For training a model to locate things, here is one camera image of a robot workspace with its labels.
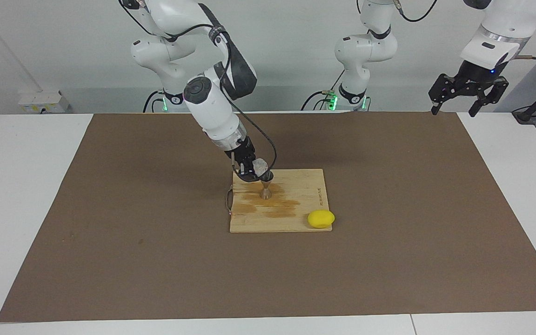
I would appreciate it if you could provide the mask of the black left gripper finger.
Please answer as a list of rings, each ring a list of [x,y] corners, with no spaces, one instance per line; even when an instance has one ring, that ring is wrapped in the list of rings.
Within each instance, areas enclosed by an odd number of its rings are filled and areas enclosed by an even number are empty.
[[[508,88],[509,82],[504,77],[498,77],[493,82],[470,83],[471,93],[475,93],[476,101],[469,109],[469,115],[475,117],[481,108],[496,104]]]
[[[429,98],[432,102],[430,112],[436,116],[442,105],[456,97],[456,78],[447,74],[440,74],[429,90]]]

